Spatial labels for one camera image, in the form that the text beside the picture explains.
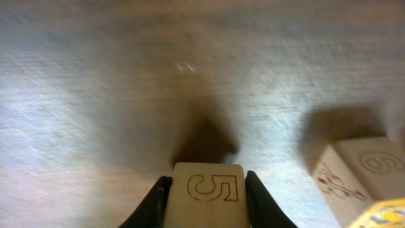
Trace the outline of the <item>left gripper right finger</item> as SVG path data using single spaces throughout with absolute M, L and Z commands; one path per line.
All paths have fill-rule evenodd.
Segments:
M 245 178 L 247 211 L 252 228 L 297 228 L 251 170 Z

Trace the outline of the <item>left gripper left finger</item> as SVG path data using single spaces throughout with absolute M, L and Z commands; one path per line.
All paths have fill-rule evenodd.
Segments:
M 162 228 L 172 182 L 172 177 L 161 176 L 119 228 Z

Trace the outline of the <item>yellow S block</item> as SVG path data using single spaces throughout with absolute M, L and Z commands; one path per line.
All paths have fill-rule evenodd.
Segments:
M 391 139 L 335 142 L 312 177 L 341 227 L 404 227 L 404 151 Z
M 240 165 L 175 165 L 163 227 L 250 227 Z

